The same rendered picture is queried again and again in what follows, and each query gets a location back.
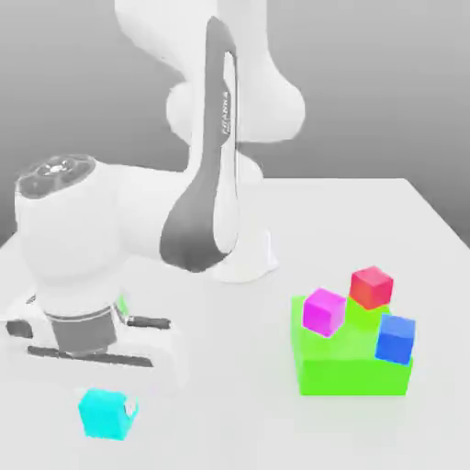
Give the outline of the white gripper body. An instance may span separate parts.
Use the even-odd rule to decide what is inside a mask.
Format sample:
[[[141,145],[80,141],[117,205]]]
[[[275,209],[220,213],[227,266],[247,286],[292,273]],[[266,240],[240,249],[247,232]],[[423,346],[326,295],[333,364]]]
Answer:
[[[7,341],[7,377],[30,384],[171,396],[188,376],[185,347],[173,330],[134,329],[106,352],[79,357],[34,339]]]

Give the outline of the small cyan cube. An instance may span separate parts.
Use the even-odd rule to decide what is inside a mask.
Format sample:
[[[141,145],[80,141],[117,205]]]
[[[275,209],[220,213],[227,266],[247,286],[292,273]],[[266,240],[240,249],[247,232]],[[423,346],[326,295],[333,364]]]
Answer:
[[[122,392],[89,388],[78,404],[80,418],[87,437],[124,441],[134,419],[124,410],[124,400],[130,397]]]

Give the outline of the small magenta cube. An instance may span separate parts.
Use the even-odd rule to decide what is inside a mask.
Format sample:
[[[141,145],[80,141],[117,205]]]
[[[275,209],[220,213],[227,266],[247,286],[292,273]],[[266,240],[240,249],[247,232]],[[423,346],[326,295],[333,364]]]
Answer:
[[[325,288],[318,288],[303,304],[302,326],[330,338],[345,320],[346,298]]]

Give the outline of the small red cube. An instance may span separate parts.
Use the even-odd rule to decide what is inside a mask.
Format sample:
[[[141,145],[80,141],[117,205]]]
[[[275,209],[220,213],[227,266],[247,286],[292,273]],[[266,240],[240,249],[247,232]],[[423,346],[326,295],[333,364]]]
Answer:
[[[352,274],[349,296],[365,309],[388,304],[394,279],[376,266],[358,270]]]

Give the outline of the small blue cube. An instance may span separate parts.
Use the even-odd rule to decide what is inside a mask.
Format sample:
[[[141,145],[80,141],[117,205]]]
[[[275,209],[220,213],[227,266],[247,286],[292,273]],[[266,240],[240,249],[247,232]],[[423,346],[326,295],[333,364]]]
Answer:
[[[383,314],[375,346],[375,358],[408,365],[416,335],[416,320]]]

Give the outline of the large green box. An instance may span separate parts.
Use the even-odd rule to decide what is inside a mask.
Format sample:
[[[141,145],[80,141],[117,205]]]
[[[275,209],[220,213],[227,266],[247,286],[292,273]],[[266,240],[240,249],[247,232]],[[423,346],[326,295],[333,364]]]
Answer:
[[[381,317],[347,299],[344,323],[329,338],[302,326],[304,296],[291,298],[291,344],[299,393],[304,396],[404,396],[413,362],[377,359]]]

